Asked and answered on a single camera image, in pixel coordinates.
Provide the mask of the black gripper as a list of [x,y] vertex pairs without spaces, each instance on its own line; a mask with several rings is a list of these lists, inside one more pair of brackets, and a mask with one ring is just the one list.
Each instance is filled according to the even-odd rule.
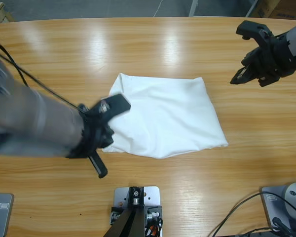
[[97,103],[91,109],[84,104],[78,106],[83,120],[82,139],[73,148],[67,158],[89,158],[99,178],[104,178],[108,170],[96,152],[98,148],[105,148],[113,143],[113,130],[108,125],[114,117],[114,112],[108,103]]
[[[267,35],[266,39],[259,39],[257,43],[259,48],[247,53],[241,61],[245,67],[237,71],[230,84],[245,84],[258,78],[259,85],[265,87],[296,71],[296,56],[289,49],[290,42],[286,39],[286,34]],[[259,59],[258,74],[249,66],[256,59]]]

